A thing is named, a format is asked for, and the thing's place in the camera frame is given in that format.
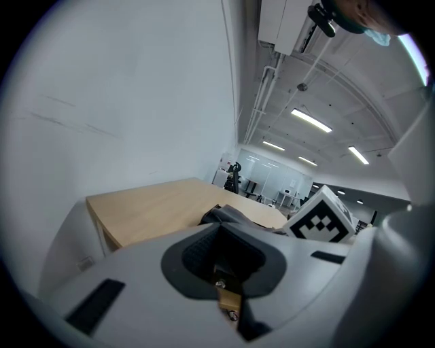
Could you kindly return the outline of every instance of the fluorescent light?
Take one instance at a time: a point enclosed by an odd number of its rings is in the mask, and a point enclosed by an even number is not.
[[[314,162],[311,162],[310,160],[307,160],[306,158],[303,158],[303,157],[300,157],[300,156],[299,156],[299,158],[301,160],[304,160],[305,162],[308,162],[309,164],[312,164],[313,166],[317,166],[317,164],[315,164]]]
[[[355,154],[355,156],[357,156],[360,160],[361,160],[361,162],[363,162],[364,164],[368,164],[368,162],[367,162],[367,159],[365,159],[364,157],[363,157],[363,155],[361,155],[356,149],[355,149],[355,146],[349,146],[349,150],[351,150],[354,154]]]
[[[400,42],[405,47],[405,50],[408,52],[411,60],[414,63],[414,66],[417,68],[421,81],[423,81],[423,85],[428,85],[428,68],[426,61],[424,60],[423,55],[421,54],[419,48],[415,44],[413,38],[409,34],[399,36]]]
[[[301,112],[300,110],[293,109],[292,115],[298,116],[299,118],[302,118],[303,120],[310,122],[316,127],[319,127],[323,131],[329,133],[332,132],[332,129],[328,126],[324,125],[323,123],[317,121],[315,118],[312,118],[311,116],[307,115],[305,112]]]
[[[281,151],[285,151],[285,149],[283,149],[282,147],[279,147],[279,146],[273,145],[273,144],[271,144],[271,143],[268,143],[267,141],[263,141],[263,144],[266,144],[266,145],[269,145],[269,146],[275,147],[275,148],[277,148],[278,150],[281,150]]]

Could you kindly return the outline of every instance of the office chair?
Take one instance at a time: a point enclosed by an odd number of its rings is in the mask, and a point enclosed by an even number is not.
[[[235,194],[239,194],[239,183],[241,181],[239,180],[239,171],[242,170],[242,166],[240,163],[236,162],[236,164],[230,166],[228,172],[232,175],[228,176],[228,179],[225,183],[225,190],[234,192]]]

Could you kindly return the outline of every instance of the glass partition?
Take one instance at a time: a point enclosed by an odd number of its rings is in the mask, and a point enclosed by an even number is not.
[[[240,194],[251,192],[261,194],[266,204],[273,199],[280,205],[283,201],[284,190],[289,190],[291,196],[304,199],[310,192],[313,178],[286,166],[280,162],[250,151],[241,150],[237,162],[242,166]],[[285,198],[284,205],[288,205],[291,197]]]

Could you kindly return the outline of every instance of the wooden table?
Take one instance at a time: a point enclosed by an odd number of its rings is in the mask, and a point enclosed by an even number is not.
[[[231,205],[264,227],[280,228],[286,218],[273,209],[199,179],[171,181],[86,198],[103,251],[197,226],[215,205]]]

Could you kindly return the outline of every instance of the screw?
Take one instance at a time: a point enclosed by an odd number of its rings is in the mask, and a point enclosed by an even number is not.
[[[219,279],[218,281],[216,281],[215,285],[217,288],[225,289],[225,281],[223,279]]]
[[[228,312],[228,316],[229,316],[231,321],[237,321],[237,320],[239,320],[239,317],[237,316],[235,311],[229,311]]]

